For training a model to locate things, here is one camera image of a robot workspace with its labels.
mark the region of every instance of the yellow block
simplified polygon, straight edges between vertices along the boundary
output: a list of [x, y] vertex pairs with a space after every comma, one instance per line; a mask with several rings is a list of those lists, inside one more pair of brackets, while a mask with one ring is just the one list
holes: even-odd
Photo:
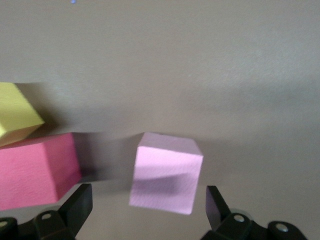
[[0, 82], [0, 147], [26, 138], [44, 121], [14, 83]]

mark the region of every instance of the gray background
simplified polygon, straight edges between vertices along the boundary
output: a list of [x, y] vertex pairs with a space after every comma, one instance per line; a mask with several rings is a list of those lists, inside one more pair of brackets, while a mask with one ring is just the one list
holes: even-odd
[[[94, 209], [79, 240], [197, 240], [205, 187], [320, 235], [320, 1], [2, 0], [0, 81], [75, 132]], [[141, 133], [204, 154], [190, 216], [129, 207]], [[20, 222], [44, 206], [1, 212]]]

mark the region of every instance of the metal screw head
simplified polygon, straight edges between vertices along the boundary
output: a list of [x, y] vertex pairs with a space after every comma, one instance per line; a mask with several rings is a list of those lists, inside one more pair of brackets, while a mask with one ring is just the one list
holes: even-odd
[[7, 221], [0, 221], [0, 228], [6, 226], [8, 224]]
[[234, 220], [236, 220], [239, 223], [243, 223], [245, 221], [245, 218], [241, 215], [234, 215]]
[[286, 232], [289, 231], [288, 227], [286, 225], [282, 224], [282, 223], [277, 223], [275, 225], [275, 227], [281, 232], [285, 232], [286, 233]]
[[41, 217], [42, 220], [49, 219], [49, 218], [51, 218], [51, 214], [50, 214], [50, 213], [44, 214], [44, 215]]

